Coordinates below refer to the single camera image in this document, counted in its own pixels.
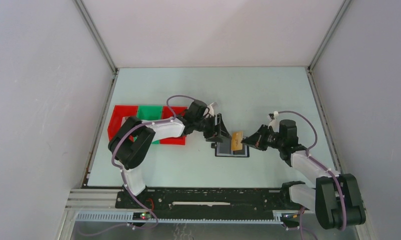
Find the black leather card holder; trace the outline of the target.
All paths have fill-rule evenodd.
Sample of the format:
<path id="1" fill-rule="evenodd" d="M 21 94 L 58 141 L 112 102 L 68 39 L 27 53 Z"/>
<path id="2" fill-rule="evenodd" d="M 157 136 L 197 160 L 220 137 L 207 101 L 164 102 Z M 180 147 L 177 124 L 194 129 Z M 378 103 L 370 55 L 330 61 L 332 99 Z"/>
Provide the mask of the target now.
<path id="1" fill-rule="evenodd" d="M 247 145 L 242 144 L 242 149 L 232 150 L 231 142 L 213 142 L 211 148 L 214 149 L 215 157 L 222 158 L 249 158 L 250 149 Z"/>

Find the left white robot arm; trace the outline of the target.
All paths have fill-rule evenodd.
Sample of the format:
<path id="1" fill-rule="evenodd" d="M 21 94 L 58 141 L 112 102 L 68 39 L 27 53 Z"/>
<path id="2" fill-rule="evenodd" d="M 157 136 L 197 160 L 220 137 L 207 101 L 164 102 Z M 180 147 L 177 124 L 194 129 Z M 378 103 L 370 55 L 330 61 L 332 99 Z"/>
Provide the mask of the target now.
<path id="1" fill-rule="evenodd" d="M 232 138 L 222 115 L 214 113 L 211 104 L 195 99 L 182 113 L 171 112 L 172 116 L 159 120 L 131 116 L 108 143 L 112 153 L 111 163 L 119 169 L 124 188 L 129 192 L 127 202 L 134 208 L 143 207 L 147 201 L 140 165 L 152 142 L 185 137 L 194 131 L 201 132 L 206 142 L 222 143 Z"/>

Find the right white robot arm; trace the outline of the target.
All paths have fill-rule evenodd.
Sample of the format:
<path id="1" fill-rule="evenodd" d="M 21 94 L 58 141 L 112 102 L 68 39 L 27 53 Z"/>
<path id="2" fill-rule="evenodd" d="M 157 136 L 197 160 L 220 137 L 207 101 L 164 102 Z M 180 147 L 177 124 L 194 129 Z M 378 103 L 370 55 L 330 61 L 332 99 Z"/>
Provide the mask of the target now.
<path id="1" fill-rule="evenodd" d="M 357 179 L 350 173 L 342 174 L 325 166 L 299 143 L 296 122 L 284 119 L 278 131 L 262 125 L 257 132 L 241 141 L 260 151 L 273 148 L 289 166 L 303 174 L 312 187 L 304 182 L 287 182 L 282 185 L 279 202 L 285 209 L 301 205 L 315 213 L 320 226 L 326 230 L 343 230 L 348 226 L 366 222 L 366 211 Z"/>

